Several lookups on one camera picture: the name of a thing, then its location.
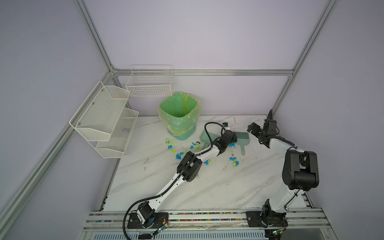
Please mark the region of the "green hand brush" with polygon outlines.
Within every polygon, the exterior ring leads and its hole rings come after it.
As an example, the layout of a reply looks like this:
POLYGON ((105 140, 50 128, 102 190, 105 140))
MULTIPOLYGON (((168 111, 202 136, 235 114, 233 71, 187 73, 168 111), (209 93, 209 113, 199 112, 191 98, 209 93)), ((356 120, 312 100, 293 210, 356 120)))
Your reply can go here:
POLYGON ((250 136, 248 132, 235 132, 237 136, 237 144, 241 147, 241 153, 246 154, 245 146, 250 144, 250 136))

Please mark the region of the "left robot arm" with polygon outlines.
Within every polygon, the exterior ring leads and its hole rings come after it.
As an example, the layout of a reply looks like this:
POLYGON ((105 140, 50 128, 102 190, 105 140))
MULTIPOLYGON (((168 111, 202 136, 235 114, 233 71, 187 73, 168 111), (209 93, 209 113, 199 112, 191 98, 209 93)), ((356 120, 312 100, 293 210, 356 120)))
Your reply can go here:
POLYGON ((140 226, 149 228, 156 219, 156 211, 160 208, 164 200, 179 186, 185 182, 191 182, 198 175, 204 161, 210 160, 224 153, 230 144, 238 141, 235 132, 229 128, 223 128, 221 136, 212 140, 210 145, 196 153, 187 152, 179 163, 176 173, 171 180, 153 197, 144 198, 136 201, 127 210, 127 214, 136 214, 140 226))

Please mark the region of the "green plastic dustpan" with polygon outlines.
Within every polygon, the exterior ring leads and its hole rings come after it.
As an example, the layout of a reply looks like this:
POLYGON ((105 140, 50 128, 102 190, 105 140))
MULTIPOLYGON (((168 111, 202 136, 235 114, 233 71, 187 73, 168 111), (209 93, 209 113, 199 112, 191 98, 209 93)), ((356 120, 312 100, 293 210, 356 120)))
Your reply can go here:
POLYGON ((221 138, 221 135, 216 135, 216 134, 213 134, 211 132, 203 131, 203 133, 202 133, 202 135, 200 137, 201 142, 204 144, 202 149, 205 150, 205 149, 211 147, 210 139, 213 142, 213 146, 215 146, 214 142, 219 142, 220 138, 221 138))

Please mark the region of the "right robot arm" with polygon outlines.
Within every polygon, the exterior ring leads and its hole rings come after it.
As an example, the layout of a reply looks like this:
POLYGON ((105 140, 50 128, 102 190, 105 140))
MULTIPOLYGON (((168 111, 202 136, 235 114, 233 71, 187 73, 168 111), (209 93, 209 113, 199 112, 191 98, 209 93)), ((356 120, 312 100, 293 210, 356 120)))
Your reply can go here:
POLYGON ((251 123, 247 131, 254 135, 261 145, 284 157, 283 183, 275 195, 267 199, 259 212, 247 212, 249 225, 257 227, 285 227, 286 214, 292 203, 303 193, 319 185, 317 154, 298 148, 293 142, 279 135, 277 121, 266 118, 261 127, 251 123))

